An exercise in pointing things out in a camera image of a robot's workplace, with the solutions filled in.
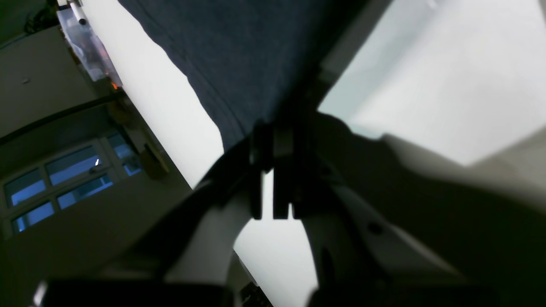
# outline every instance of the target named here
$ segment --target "dark blue fabric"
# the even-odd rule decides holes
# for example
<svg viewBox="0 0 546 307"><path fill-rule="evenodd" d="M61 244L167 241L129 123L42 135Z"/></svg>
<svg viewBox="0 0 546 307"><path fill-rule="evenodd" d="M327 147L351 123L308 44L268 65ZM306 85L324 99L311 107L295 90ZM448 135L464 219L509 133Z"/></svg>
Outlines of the dark blue fabric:
<svg viewBox="0 0 546 307"><path fill-rule="evenodd" d="M119 2L188 77L228 150L258 121L275 119L354 1Z"/></svg>

